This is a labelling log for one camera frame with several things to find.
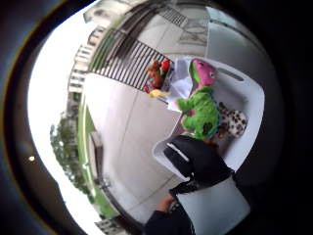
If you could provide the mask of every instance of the white chair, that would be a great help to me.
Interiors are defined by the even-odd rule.
[[[212,187],[177,197],[193,222],[196,235],[226,234],[250,212],[232,176]]]
[[[220,155],[226,165],[237,171],[243,164],[254,141],[257,137],[259,127],[262,122],[264,111],[264,92],[263,89],[246,74],[216,61],[206,58],[199,58],[209,62],[217,69],[216,81],[213,84],[213,96],[217,102],[223,102],[227,108],[242,111],[247,118],[246,130],[239,138],[226,138],[219,141]],[[164,140],[158,141],[153,147],[154,158],[170,171],[184,180],[177,169],[166,158],[163,150],[171,139],[184,132],[177,120],[171,134]]]

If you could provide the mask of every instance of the tree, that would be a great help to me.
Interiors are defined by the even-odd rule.
[[[61,117],[57,126],[51,125],[50,142],[56,159],[67,178],[76,188],[86,194],[89,201],[93,203],[94,200],[83,178],[82,167],[78,159],[76,134],[75,122],[68,117]]]

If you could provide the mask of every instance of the green stuffed dinosaur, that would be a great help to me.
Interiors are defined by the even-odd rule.
[[[193,59],[189,70],[198,88],[188,99],[176,100],[180,111],[192,111],[191,116],[183,116],[181,123],[186,130],[194,131],[196,139],[209,139],[215,134],[219,125],[219,111],[212,98],[211,90],[216,70],[200,59]]]
[[[208,139],[216,132],[219,125],[219,112],[209,86],[198,89],[188,99],[178,99],[176,104],[182,112],[193,112],[192,116],[184,115],[181,123],[186,130],[194,131],[196,139]]]

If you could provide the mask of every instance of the plush toy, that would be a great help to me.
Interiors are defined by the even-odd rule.
[[[164,83],[165,77],[170,67],[170,61],[168,59],[159,63],[157,60],[153,60],[148,66],[149,79],[144,86],[146,93],[150,94],[155,89],[160,89]]]
[[[219,125],[219,112],[210,87],[215,79],[215,68],[194,59],[189,71],[198,87],[188,99],[178,99],[176,104],[182,112],[192,111],[191,116],[182,117],[182,126],[188,131],[194,131],[193,136],[196,139],[205,140],[217,131]]]
[[[218,131],[218,138],[224,138],[226,132],[233,137],[239,137],[244,133],[247,121],[243,112],[238,110],[229,110],[223,102],[219,103],[219,112],[222,119]]]
[[[176,104],[182,112],[192,111],[191,116],[184,115],[181,123],[188,131],[194,131],[193,137],[204,140],[217,130],[219,113],[211,97],[208,86],[198,89],[188,99],[178,99]]]

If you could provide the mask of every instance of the grass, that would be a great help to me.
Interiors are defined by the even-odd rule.
[[[106,218],[112,218],[118,215],[118,212],[112,207],[107,200],[102,190],[94,183],[94,177],[89,163],[89,143],[88,135],[95,130],[94,123],[91,119],[87,105],[85,104],[84,96],[81,98],[79,113],[78,113],[78,157],[83,167],[83,177],[87,182],[91,195],[94,199],[94,205],[97,206],[102,215]]]

